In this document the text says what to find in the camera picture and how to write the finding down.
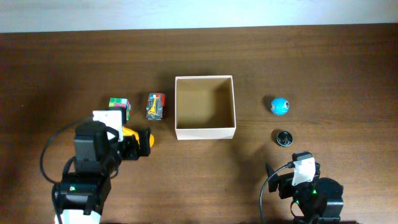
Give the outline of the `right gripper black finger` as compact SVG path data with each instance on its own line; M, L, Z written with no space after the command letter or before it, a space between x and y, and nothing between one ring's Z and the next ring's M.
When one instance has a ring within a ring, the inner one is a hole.
M308 151L296 152L292 154L293 161L301 161L304 159L309 159L312 157L312 154Z
M266 172L268 176L268 187L269 187L269 192L275 192L278 188L278 175L276 174L276 171L271 167L269 163L266 163Z

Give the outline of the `orange rubber toy figure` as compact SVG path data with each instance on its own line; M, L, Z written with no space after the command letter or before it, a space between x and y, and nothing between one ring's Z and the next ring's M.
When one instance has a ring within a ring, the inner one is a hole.
M140 137L139 137L139 133L137 131L134 131L132 129L126 128L125 126L122 127L122 131L123 131L123 136L124 137L134 136L135 139L137 141L139 141ZM151 133L149 133L149 145L150 145L150 147L152 147L154 145L154 142L155 142L154 136Z

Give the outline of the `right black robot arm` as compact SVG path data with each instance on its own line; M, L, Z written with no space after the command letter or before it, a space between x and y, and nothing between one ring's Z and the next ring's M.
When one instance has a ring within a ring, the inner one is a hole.
M320 164L312 153L302 151L292 154L292 160L274 170L266 164L266 187L269 192L279 192L281 199L290 198L301 216L293 215L294 223L339 223L343 209L343 186L337 181L320 176Z

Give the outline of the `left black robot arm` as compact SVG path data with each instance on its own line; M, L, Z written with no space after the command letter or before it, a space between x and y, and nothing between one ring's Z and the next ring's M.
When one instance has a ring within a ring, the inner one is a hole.
M147 157L153 145L149 128L123 135L100 121L75 129L75 156L52 189L55 223L99 223L122 161Z

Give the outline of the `black round finned cap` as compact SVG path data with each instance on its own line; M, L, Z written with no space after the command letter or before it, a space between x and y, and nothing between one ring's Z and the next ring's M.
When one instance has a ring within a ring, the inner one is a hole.
M289 147L293 143L293 136L288 131L281 131L276 136L276 143L281 147Z

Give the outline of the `multicoloured puzzle cube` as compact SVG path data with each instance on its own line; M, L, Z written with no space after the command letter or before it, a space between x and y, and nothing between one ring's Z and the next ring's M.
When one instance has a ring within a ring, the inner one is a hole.
M112 108L124 108L126 110L126 120L129 120L131 104L127 98L110 98L108 106Z

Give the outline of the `grey and red toy truck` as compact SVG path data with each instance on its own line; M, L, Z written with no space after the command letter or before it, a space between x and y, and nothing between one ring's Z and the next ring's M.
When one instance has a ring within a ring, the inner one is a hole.
M160 121L164 118L165 94L150 93L147 100L146 118Z

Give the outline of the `blue ball with grey markings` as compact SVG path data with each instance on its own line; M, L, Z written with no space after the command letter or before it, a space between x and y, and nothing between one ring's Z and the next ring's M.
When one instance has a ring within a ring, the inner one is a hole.
M290 104L285 98L275 98L271 101L271 112L275 115L285 115L289 108Z

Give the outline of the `open white cardboard box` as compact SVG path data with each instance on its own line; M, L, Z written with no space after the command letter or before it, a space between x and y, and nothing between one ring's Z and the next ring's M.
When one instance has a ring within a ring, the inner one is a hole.
M231 75L175 78L175 133L178 140L232 139L236 128Z

